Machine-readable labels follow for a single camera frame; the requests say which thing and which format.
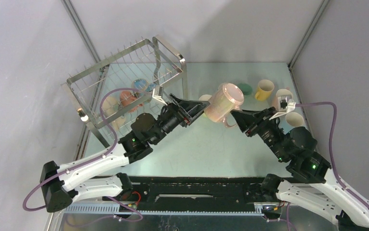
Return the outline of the yellow-green mug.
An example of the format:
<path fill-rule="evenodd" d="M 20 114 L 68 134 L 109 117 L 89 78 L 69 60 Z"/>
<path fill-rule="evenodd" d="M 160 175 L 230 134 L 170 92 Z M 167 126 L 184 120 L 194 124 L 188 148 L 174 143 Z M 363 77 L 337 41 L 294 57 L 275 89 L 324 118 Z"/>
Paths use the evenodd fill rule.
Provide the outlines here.
<path fill-rule="evenodd" d="M 199 100 L 200 101 L 208 101 L 210 98 L 211 98 L 211 95 L 204 94 L 204 95 L 202 95 L 202 96 L 199 97 Z M 207 115 L 206 115 L 205 112 L 203 112 L 202 116 L 205 117 L 205 118 L 207 118 Z"/>

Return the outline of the large pink mug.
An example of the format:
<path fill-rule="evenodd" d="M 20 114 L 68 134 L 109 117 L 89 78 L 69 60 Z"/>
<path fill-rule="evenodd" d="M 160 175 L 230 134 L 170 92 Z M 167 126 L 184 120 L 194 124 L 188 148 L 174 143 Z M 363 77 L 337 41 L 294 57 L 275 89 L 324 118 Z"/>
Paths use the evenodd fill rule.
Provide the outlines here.
<path fill-rule="evenodd" d="M 232 110 L 239 110 L 244 103 L 244 94 L 241 89 L 232 83 L 223 83 L 218 90 L 208 99 L 210 105 L 204 110 L 206 117 L 212 122 L 221 122 L 227 128 L 236 126 L 227 122 L 227 117 Z"/>

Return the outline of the mint green mug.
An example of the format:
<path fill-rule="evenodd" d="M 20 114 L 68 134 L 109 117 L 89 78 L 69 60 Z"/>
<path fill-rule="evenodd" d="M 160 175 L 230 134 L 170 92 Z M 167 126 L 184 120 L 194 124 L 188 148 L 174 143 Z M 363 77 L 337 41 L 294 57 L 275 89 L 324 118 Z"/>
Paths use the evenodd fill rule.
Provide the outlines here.
<path fill-rule="evenodd" d="M 237 86 L 244 95 L 251 95 L 253 92 L 252 86 L 247 83 L 239 83 Z"/>

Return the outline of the yellow mug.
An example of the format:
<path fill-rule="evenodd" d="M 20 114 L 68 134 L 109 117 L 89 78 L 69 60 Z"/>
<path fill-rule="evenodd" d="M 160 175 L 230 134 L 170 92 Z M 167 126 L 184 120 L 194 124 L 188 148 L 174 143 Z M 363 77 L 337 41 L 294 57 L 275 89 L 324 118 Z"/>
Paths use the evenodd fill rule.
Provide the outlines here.
<path fill-rule="evenodd" d="M 274 88 L 275 85 L 272 81 L 268 79 L 262 79 L 258 82 L 257 91 L 254 95 L 254 98 L 261 102 L 266 101 L 271 96 Z"/>

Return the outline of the light blue mug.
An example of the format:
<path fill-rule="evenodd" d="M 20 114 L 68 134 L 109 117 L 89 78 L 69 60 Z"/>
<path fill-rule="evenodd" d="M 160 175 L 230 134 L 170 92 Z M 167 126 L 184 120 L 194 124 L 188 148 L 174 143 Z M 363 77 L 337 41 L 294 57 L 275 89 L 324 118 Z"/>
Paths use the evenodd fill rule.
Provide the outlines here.
<path fill-rule="evenodd" d="M 301 114 L 297 112 L 290 112 L 286 114 L 285 122 L 286 122 L 285 126 L 286 132 L 291 131 L 293 128 L 304 126 L 304 118 Z"/>

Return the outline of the pink faceted mug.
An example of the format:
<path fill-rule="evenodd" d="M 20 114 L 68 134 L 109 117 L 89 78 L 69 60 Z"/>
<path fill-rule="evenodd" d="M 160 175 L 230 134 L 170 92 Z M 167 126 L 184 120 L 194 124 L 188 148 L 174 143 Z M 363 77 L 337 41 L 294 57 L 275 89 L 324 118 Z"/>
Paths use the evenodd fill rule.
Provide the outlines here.
<path fill-rule="evenodd" d="M 271 106 L 274 107 L 277 111 L 279 111 L 281 109 L 280 107 L 280 102 L 281 101 L 288 101 L 289 99 L 293 99 L 294 95 L 293 93 L 290 91 L 289 88 L 286 89 L 279 89 L 273 99 L 272 99 L 272 103 Z"/>

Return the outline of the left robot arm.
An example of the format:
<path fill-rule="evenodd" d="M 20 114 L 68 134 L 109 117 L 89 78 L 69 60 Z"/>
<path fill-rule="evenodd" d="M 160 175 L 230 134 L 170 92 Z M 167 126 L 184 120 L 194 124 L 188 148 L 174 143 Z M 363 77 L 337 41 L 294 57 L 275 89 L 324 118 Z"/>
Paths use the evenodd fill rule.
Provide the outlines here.
<path fill-rule="evenodd" d="M 72 203 L 95 198 L 113 197 L 128 200 L 133 186 L 126 173 L 99 178 L 98 175 L 139 161 L 152 153 L 157 145 L 177 126 L 187 127 L 209 106 L 208 101 L 192 101 L 169 95 L 157 117 L 141 113 L 131 130 L 111 147 L 79 161 L 57 165 L 50 161 L 43 166 L 40 182 L 45 208 L 49 213 L 63 210 Z"/>

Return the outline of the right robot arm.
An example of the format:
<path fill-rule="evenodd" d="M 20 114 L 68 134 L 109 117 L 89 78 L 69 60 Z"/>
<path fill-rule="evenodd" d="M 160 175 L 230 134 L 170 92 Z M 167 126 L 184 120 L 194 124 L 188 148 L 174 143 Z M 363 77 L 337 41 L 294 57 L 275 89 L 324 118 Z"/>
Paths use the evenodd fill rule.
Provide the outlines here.
<path fill-rule="evenodd" d="M 258 135 L 286 170 L 301 183 L 322 192 L 322 196 L 293 186 L 287 180 L 268 174 L 260 188 L 266 201 L 276 198 L 294 203 L 327 219 L 346 231 L 369 230 L 369 200 L 347 184 L 337 173 L 334 160 L 315 151 L 317 140 L 305 127 L 284 133 L 275 108 L 262 111 L 232 110 L 241 132 Z"/>

